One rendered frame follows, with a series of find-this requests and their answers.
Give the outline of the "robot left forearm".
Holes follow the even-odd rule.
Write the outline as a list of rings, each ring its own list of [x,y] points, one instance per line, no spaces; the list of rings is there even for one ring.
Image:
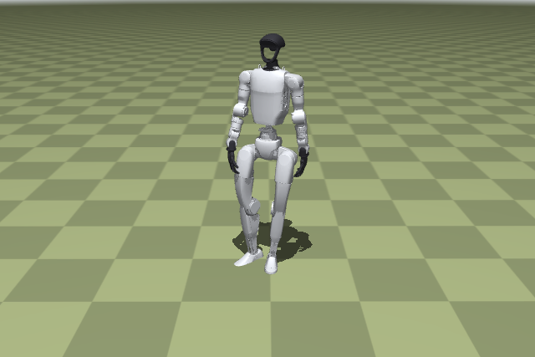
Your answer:
[[[308,145],[308,132],[307,132],[307,128],[308,128],[307,118],[306,118],[305,112],[303,112],[303,117],[304,117],[304,123],[296,124],[295,130],[296,130],[297,143],[298,143],[298,152],[299,152],[299,149],[303,147],[306,149],[306,154],[307,154],[309,150],[309,145]]]

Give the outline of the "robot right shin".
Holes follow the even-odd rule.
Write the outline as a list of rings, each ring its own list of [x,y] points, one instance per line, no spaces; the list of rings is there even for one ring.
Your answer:
[[[257,254],[257,232],[259,228],[260,216],[257,213],[254,215],[245,213],[244,207],[240,206],[240,217],[248,252],[251,253],[251,255]],[[251,248],[250,251],[249,247]]]

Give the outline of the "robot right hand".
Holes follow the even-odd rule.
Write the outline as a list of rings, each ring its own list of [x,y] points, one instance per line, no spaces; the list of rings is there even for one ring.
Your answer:
[[[229,142],[229,147],[227,147],[228,153],[228,161],[230,163],[230,167],[234,173],[240,174],[240,172],[236,171],[235,167],[238,169],[238,165],[234,161],[234,151],[236,150],[236,142],[234,140],[231,140]]]

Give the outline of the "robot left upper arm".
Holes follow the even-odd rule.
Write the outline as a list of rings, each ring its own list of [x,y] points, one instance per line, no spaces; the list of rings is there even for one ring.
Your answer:
[[[304,123],[303,106],[304,106],[304,81],[298,74],[285,74],[287,87],[291,90],[292,103],[294,112],[291,113],[294,124]]]

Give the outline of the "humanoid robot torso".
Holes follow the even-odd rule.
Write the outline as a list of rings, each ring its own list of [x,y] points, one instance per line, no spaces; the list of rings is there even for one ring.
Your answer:
[[[260,65],[260,68],[259,68]],[[274,66],[274,71],[265,71],[261,64],[250,75],[250,101],[253,121],[265,125],[258,129],[255,139],[255,155],[264,160],[277,160],[282,137],[277,136],[272,125],[281,125],[288,114],[291,90],[286,85],[287,70]]]

